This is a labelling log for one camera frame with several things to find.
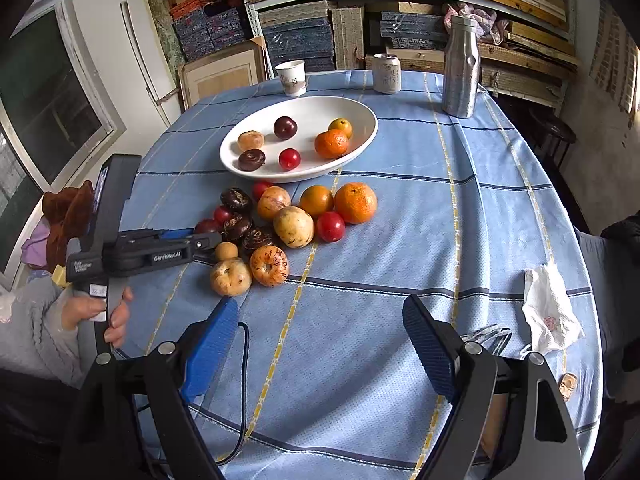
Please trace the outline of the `grey knitted left forearm sleeve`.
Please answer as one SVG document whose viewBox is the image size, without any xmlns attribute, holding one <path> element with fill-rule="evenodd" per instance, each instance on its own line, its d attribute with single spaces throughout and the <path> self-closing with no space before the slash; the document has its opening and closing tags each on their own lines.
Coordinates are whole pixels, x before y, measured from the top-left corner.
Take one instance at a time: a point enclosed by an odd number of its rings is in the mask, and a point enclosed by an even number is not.
<svg viewBox="0 0 640 480">
<path fill-rule="evenodd" d="M 62 311 L 72 294 L 48 276 L 34 278 L 1 296 L 1 367 L 78 386 L 82 374 L 78 330 L 62 326 Z"/>
</svg>

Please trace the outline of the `person's left hand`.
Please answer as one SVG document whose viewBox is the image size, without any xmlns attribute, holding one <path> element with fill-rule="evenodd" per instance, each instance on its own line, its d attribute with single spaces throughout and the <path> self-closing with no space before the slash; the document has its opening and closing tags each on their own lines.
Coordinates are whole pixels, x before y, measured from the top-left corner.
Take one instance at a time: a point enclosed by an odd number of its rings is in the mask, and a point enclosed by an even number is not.
<svg viewBox="0 0 640 480">
<path fill-rule="evenodd" d="M 130 318 L 129 304 L 134 294 L 129 286 L 122 292 L 118 306 L 112 312 L 110 322 L 104 333 L 104 340 L 114 348 L 120 348 L 125 341 L 127 323 Z M 102 300 L 91 297 L 72 297 L 62 307 L 61 327 L 72 332 L 81 321 L 87 321 L 106 311 Z"/>
</svg>

